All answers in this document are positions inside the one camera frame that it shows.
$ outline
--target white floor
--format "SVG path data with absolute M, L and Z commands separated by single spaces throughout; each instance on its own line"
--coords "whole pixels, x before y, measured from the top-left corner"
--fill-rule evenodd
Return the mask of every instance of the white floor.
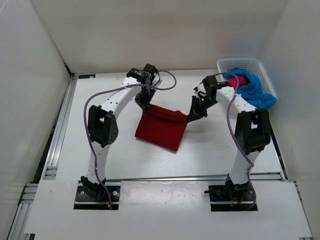
M 216 72 L 174 71 L 177 87 L 158 91 L 152 103 L 188 114 L 193 88 Z M 258 206 L 254 212 L 211 212 L 209 196 L 203 193 L 207 181 L 123 181 L 119 210 L 73 210 L 77 183 L 87 172 L 90 157 L 84 103 L 96 92 L 117 88 L 123 78 L 124 73 L 117 73 L 78 80 L 56 180 L 40 181 L 26 233 L 35 234 L 35 240 L 299 240 L 312 236 L 295 185 L 282 181 L 253 181 Z M 170 76 L 162 74 L 162 78 L 162 87 L 173 83 Z M 99 105 L 107 97 L 97 97 L 92 104 Z M 134 137 L 141 114 L 132 101 L 119 116 L 119 136 L 107 158 L 108 179 L 226 175 L 232 168 L 236 147 L 220 104 L 209 109 L 207 118 L 188 124 L 176 154 Z M 252 172 L 281 172 L 272 143 L 257 158 Z
M 173 73 L 177 77 L 176 88 L 157 91 L 151 103 L 187 115 L 193 88 L 217 70 L 179 70 Z M 97 92 L 119 87 L 124 77 L 125 73 L 108 73 L 77 81 L 56 180 L 74 182 L 86 174 L 90 148 L 83 123 L 84 104 Z M 166 73 L 162 73 L 161 78 L 163 88 L 174 83 Z M 91 104 L 98 106 L 107 98 L 108 95 L 98 96 Z M 142 110 L 134 101 L 120 114 L 117 120 L 119 136 L 107 158 L 107 179 L 226 175 L 231 170 L 236 146 L 227 128 L 226 110 L 221 104 L 209 108 L 207 118 L 188 124 L 177 153 L 135 138 L 141 115 Z M 274 145 L 270 143 L 257 158 L 252 173 L 279 173 L 281 170 Z
M 299 240 L 311 237 L 294 183 L 254 181 L 258 211 L 211 212 L 206 181 L 122 182 L 119 210 L 74 210 L 76 181 L 42 180 L 34 240 Z

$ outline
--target white plastic basket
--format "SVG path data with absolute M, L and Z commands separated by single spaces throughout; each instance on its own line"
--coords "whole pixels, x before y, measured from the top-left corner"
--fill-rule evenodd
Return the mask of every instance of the white plastic basket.
M 276 91 L 274 90 L 270 79 L 258 59 L 254 57 L 228 57 L 220 58 L 216 61 L 219 73 L 229 72 L 234 68 L 248 70 L 251 74 L 256 75 L 261 82 L 263 93 L 272 94 L 276 96 Z M 222 75 L 220 75 L 221 81 L 226 81 Z

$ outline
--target red cloth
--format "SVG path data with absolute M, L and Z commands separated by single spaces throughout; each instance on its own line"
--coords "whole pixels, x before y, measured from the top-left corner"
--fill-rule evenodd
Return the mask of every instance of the red cloth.
M 142 113 L 135 137 L 177 151 L 186 127 L 187 115 L 150 105 Z
M 246 85 L 249 83 L 249 81 L 244 76 L 238 76 L 238 78 L 239 78 L 239 86 Z M 235 77 L 230 78 L 228 82 L 232 85 L 234 89 L 236 88 L 237 79 Z

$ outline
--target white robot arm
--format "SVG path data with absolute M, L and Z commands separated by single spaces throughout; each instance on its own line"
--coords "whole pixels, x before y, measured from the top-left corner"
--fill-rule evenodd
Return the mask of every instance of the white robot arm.
M 194 90 L 196 95 L 192 97 L 188 122 L 207 117 L 207 109 L 217 103 L 227 109 L 235 94 L 230 83 L 218 82 L 215 75 L 207 76 Z M 230 107 L 230 114 L 237 119 L 234 136 L 242 152 L 253 164 L 271 140 L 269 113 L 266 109 L 257 109 L 237 95 Z M 225 182 L 226 201 L 237 199 L 244 192 L 251 192 L 248 174 L 251 163 L 237 150 L 233 168 Z
M 158 87 L 161 84 L 160 76 L 158 81 L 155 80 L 157 75 L 159 76 L 158 70 L 150 64 L 143 70 L 132 68 L 121 84 L 121 87 L 128 86 L 127 88 L 115 92 L 101 105 L 90 107 L 87 127 L 96 158 L 91 152 L 89 168 L 87 174 L 81 177 L 81 183 L 89 190 L 93 199 L 100 199 L 104 195 L 105 190 L 97 177 L 103 184 L 105 183 L 107 155 L 111 144 L 118 137 L 117 118 L 120 112 L 133 97 L 135 102 L 145 109 L 156 92 L 154 88 L 148 86 Z M 134 84 L 147 86 L 130 87 Z

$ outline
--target blue cloth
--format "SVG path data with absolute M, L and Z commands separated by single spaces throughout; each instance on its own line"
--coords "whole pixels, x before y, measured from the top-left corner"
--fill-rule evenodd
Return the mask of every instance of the blue cloth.
M 239 86 L 237 93 L 241 94 L 242 98 L 251 105 L 258 109 L 269 110 L 276 103 L 277 99 L 273 95 L 263 93 L 260 79 L 256 75 L 237 67 L 229 72 L 237 76 L 243 76 L 249 81 L 248 84 Z M 223 74 L 223 76 L 227 79 L 234 78 L 233 75 L 227 73 Z

